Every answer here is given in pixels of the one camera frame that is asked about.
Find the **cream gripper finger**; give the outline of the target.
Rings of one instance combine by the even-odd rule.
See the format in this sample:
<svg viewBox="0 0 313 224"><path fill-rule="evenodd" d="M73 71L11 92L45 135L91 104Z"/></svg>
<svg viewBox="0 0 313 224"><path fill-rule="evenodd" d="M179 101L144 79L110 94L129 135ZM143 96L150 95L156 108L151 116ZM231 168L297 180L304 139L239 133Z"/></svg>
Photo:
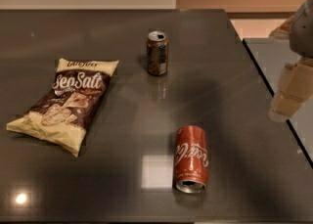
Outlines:
<svg viewBox="0 0 313 224"><path fill-rule="evenodd" d="M285 64L269 116L276 122L291 118L313 95L313 59L302 57L296 64Z"/></svg>
<svg viewBox="0 0 313 224"><path fill-rule="evenodd" d="M289 17L284 22L282 22L278 27L273 29L269 34L271 39L276 40L288 40L291 30L291 25L293 23L294 16Z"/></svg>

